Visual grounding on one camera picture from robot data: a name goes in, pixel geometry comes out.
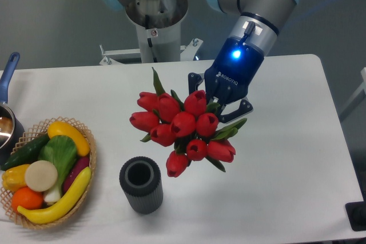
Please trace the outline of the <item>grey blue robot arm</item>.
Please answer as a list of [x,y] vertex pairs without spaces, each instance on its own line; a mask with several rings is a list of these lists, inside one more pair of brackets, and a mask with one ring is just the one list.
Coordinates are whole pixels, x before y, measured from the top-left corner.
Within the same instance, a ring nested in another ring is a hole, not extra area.
[[[213,64],[188,78],[189,91],[205,85],[207,102],[220,106],[218,119],[231,122],[251,112],[248,87],[299,0],[206,0],[215,11],[238,20]],[[180,61],[181,22],[188,0],[103,0],[125,10],[135,25],[144,63]]]

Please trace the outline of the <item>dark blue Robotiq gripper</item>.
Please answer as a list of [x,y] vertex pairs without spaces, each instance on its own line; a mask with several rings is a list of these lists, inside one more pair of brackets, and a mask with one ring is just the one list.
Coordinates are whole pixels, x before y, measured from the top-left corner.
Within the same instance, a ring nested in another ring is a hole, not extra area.
[[226,105],[241,99],[237,110],[218,116],[219,122],[227,124],[239,119],[253,111],[253,105],[244,97],[263,60],[261,52],[230,37],[210,68],[204,73],[188,74],[189,95],[198,91],[204,81],[208,101],[216,98],[219,104]]

